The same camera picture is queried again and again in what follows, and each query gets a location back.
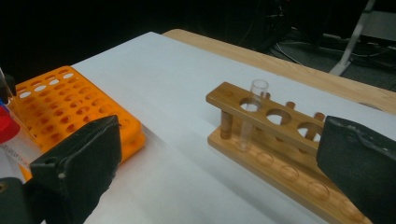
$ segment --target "wooden test tube rack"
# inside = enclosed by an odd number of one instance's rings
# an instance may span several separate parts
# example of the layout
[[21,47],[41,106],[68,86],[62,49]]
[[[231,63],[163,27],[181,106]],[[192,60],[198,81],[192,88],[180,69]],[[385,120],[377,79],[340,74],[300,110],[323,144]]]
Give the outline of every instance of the wooden test tube rack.
[[[371,223],[317,166],[314,137],[321,134],[324,115],[311,118],[295,111],[294,103],[280,105],[269,95],[253,102],[251,94],[224,82],[206,96],[221,110],[221,124],[208,136],[209,145],[330,223]],[[259,109],[249,112],[243,104],[256,104]],[[280,122],[272,122],[271,116],[278,116]],[[242,122],[254,126],[248,151],[235,145]]]

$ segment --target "orange test tube rack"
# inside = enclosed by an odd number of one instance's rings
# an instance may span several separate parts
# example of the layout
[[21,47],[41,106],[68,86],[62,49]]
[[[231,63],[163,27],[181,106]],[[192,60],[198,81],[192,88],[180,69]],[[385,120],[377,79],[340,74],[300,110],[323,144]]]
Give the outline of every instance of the orange test tube rack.
[[17,93],[16,114],[43,152],[87,122],[110,115],[119,118],[121,161],[145,144],[140,121],[70,66],[18,84]]

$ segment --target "metal stand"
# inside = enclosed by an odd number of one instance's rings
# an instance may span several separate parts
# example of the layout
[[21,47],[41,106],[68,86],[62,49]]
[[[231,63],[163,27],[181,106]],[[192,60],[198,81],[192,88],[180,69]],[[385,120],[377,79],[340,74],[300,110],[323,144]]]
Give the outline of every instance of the metal stand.
[[367,24],[368,19],[370,18],[374,3],[375,0],[368,1],[366,8],[361,13],[361,17],[359,18],[358,24],[356,25],[355,30],[352,33],[352,37],[350,37],[349,39],[349,42],[346,46],[346,50],[344,51],[344,54],[340,62],[338,62],[338,64],[336,64],[335,67],[329,72],[330,74],[341,76],[344,73],[344,71],[349,67],[350,55],[352,54],[352,51],[355,48],[355,45],[358,42],[359,37],[361,36],[361,31],[363,30],[364,26]]

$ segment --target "dark background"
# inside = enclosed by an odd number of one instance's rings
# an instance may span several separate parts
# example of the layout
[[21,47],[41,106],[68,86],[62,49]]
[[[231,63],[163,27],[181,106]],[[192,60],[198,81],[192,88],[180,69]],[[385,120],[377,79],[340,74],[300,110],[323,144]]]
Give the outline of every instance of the dark background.
[[265,51],[274,43],[272,37],[286,34],[293,25],[315,45],[325,31],[349,37],[365,3],[1,0],[0,66],[20,83],[144,33],[162,34],[176,28]]

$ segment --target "test tube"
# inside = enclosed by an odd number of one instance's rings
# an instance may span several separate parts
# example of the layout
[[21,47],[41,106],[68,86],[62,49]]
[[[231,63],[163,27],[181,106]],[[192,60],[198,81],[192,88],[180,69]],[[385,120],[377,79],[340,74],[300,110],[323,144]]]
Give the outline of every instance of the test tube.
[[[250,112],[258,111],[262,107],[262,100],[266,97],[268,87],[268,82],[263,79],[253,80],[250,87],[250,99],[242,107]],[[239,150],[248,151],[250,149],[252,131],[253,125],[247,121],[243,121],[239,139],[236,141],[236,147]]]
[[6,94],[7,94],[7,100],[5,102],[3,102],[3,104],[6,105],[8,110],[12,111],[12,116],[16,116],[16,117],[18,117],[19,120],[21,120],[22,122],[25,122],[25,119],[23,119],[21,116],[20,106],[18,105],[17,101],[15,100],[15,97],[12,94],[12,90],[10,89],[10,87],[7,84],[6,76],[3,73],[3,70],[1,69],[1,67],[0,67],[0,82],[6,89]]

